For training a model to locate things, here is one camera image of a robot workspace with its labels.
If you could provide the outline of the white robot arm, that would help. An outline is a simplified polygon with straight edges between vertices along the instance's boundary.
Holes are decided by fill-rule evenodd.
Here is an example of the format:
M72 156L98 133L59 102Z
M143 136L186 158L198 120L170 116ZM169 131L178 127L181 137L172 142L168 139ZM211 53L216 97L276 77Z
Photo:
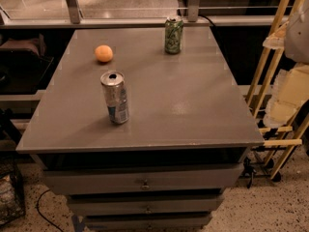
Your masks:
M267 37L263 46L283 49L284 55L295 62L290 70L279 70L267 102L263 123L277 129L309 100L309 0Z

